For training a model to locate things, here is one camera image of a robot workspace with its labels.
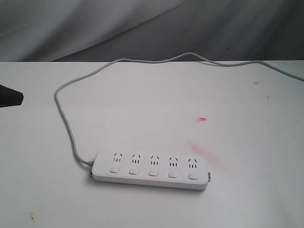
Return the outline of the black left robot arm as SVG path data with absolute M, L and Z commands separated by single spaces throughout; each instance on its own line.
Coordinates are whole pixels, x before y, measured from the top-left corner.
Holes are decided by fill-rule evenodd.
M 0 85 L 0 106 L 18 106 L 21 105 L 24 99 L 23 93 L 11 88 Z

